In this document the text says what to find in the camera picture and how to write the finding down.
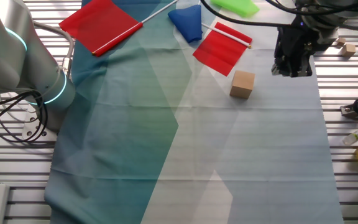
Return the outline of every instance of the small wooden cube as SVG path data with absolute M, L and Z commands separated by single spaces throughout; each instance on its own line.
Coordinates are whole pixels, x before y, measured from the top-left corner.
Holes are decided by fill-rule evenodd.
M 341 50 L 343 57 L 351 57 L 356 53 L 356 46 L 354 44 L 345 44 Z
M 343 47 L 346 44 L 346 39 L 343 37 L 338 38 L 338 40 L 336 40 L 336 45 Z
M 230 95 L 248 99 L 254 89 L 255 74 L 236 71 L 231 85 Z

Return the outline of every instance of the black cable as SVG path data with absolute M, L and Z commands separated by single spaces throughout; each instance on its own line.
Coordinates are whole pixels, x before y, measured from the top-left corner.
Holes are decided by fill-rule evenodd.
M 14 143 L 23 143 L 23 142 L 32 142 L 32 141 L 35 141 L 35 140 L 37 140 L 39 137 L 40 137 L 40 135 L 36 138 L 36 139 L 33 139 L 33 140 L 31 140 L 34 136 L 36 136 L 37 135 L 37 133 L 40 131 L 40 127 L 41 127 L 41 124 L 42 124 L 42 118 L 43 118 L 43 113 L 42 113 L 42 110 L 40 110 L 40 114 L 39 114 L 39 125 L 37 126 L 37 129 L 36 129 L 36 131 L 35 131 L 35 133 L 33 133 L 30 137 L 28 137 L 27 139 L 20 139 L 20 138 L 18 138 L 18 137 L 16 137 L 14 134 L 12 134 L 11 132 L 10 132 L 10 130 L 4 125 L 4 123 L 0 120 L 0 125 L 2 126 L 2 128 L 4 128 L 5 129 L 5 131 L 9 134 L 9 135 L 11 135 L 14 139 L 16 139 L 16 141 L 15 140 L 10 140 L 10 139 L 7 139 L 7 138 L 4 138 L 4 136 L 0 136 L 0 137 L 2 137 L 4 140 L 6 140 L 6 141 L 9 141 L 9 142 L 14 142 Z
M 329 15 L 329 14 L 334 14 L 334 13 L 338 13 L 338 12 L 352 10 L 352 9 L 358 7 L 358 2 L 357 2 L 354 4 L 348 5 L 348 6 L 338 7 L 336 9 L 322 11 L 322 12 L 303 12 L 303 11 L 287 8 L 287 7 L 283 6 L 282 4 L 278 4 L 277 2 L 275 2 L 273 0 L 265 0 L 265 1 L 267 1 L 269 4 L 273 5 L 274 7 L 278 8 L 278 9 L 281 9 L 285 12 L 288 12 L 291 14 L 296 14 L 296 15 L 302 15 L 302 16 L 323 16 L 323 15 Z
M 8 141 L 8 142 L 13 142 L 13 143 L 32 143 L 32 144 L 35 144 L 34 141 L 38 140 L 38 138 L 40 138 L 42 136 L 42 134 L 44 133 L 45 131 L 45 128 L 46 128 L 46 125 L 47 125 L 47 122 L 48 122 L 48 111 L 46 109 L 46 106 L 44 105 L 42 99 L 39 97 L 39 93 L 37 92 L 33 92 L 31 93 L 33 95 L 33 97 L 35 98 L 36 102 L 37 102 L 37 105 L 38 107 L 40 108 L 42 106 L 42 108 L 44 109 L 44 112 L 45 112 L 45 122 L 43 124 L 43 129 L 41 130 L 41 132 L 39 133 L 39 135 L 35 138 L 35 139 L 32 139 L 39 131 L 40 131 L 40 127 L 41 127 L 41 124 L 42 124 L 42 120 L 43 120 L 43 113 L 42 113 L 42 110 L 40 110 L 40 114 L 39 114 L 39 125 L 37 126 L 37 129 L 35 131 L 35 133 L 33 135 L 31 135 L 30 137 L 28 137 L 27 139 L 21 139 L 21 138 L 18 138 L 16 137 L 14 134 L 12 134 L 10 132 L 10 130 L 8 130 L 8 128 L 3 124 L 3 122 L 0 120 L 0 125 L 2 126 L 2 128 L 5 129 L 5 131 L 11 135 L 11 137 L 13 137 L 14 139 L 16 140 L 12 140 L 12 139 L 8 139 L 8 138 L 5 138 L 1 133 L 0 133 L 0 138 L 3 138 L 5 141 Z
M 200 0 L 201 3 L 205 6 L 205 8 L 214 14 L 215 16 L 218 16 L 226 21 L 233 22 L 236 24 L 242 24 L 242 25 L 249 25 L 249 26 L 265 26 L 265 27 L 289 27 L 289 28 L 296 28 L 290 24 L 277 24 L 277 23 L 270 23 L 270 22 L 249 22 L 249 21 L 242 21 L 238 19 L 233 19 L 227 16 L 224 16 L 220 14 L 218 11 L 215 11 L 205 0 Z
M 2 111 L 0 112 L 0 117 L 1 117 L 4 113 L 6 113 L 7 111 L 9 111 L 12 107 L 14 107 L 16 104 L 18 104 L 20 101 L 24 100 L 26 97 L 27 97 L 27 96 L 25 96 L 25 95 L 22 96 L 22 97 L 20 97 L 20 98 L 17 99 L 15 102 L 13 102 L 10 106 L 8 106 L 6 109 L 2 110 Z
M 30 95 L 31 95 L 30 92 L 21 93 L 21 94 L 15 96 L 15 97 L 13 97 L 13 98 L 10 98 L 10 99 L 8 99 L 8 100 L 0 101 L 0 105 L 3 105 L 3 104 L 5 104 L 5 103 L 8 103 L 8 102 L 11 102 L 11 101 L 14 101 L 14 100 L 17 100 L 17 99 L 21 98 L 22 96 L 27 97 L 27 96 L 30 96 Z

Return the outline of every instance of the blue cloth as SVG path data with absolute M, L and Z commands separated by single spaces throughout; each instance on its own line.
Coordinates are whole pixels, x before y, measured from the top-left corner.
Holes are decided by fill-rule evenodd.
M 188 43 L 203 38 L 200 5 L 173 10 L 168 16 Z

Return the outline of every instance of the metal bracket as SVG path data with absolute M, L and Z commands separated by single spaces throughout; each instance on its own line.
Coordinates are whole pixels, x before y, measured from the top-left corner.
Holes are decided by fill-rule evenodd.
M 34 119 L 37 119 L 37 115 L 35 113 L 26 112 L 26 121 L 33 121 Z M 31 136 L 37 130 L 38 125 L 39 122 L 37 121 L 25 123 L 23 127 L 22 137 L 25 139 Z M 41 137 L 38 138 L 38 141 L 56 141 L 56 139 L 57 135 L 53 131 L 50 131 L 46 128 L 45 131 L 42 133 Z

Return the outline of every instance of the fabric sheet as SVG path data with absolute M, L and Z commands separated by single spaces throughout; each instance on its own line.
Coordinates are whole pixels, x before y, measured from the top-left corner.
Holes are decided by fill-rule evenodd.
M 111 0 L 92 0 L 59 23 L 59 26 L 90 52 L 100 56 L 140 29 L 143 24 Z
M 140 21 L 169 1 L 114 2 Z M 316 76 L 272 76 L 277 30 L 234 26 L 255 39 L 225 77 L 167 12 L 100 58 L 76 43 L 50 222 L 343 224 Z M 229 96 L 235 70 L 256 74 L 248 100 Z
M 233 35 L 247 43 L 252 42 L 252 38 L 238 32 L 228 26 L 218 22 L 215 28 Z M 236 65 L 241 55 L 246 51 L 247 46 L 233 40 L 216 31 L 211 31 L 207 38 L 194 52 L 193 56 L 201 63 L 209 66 L 217 72 L 228 76 L 230 71 Z

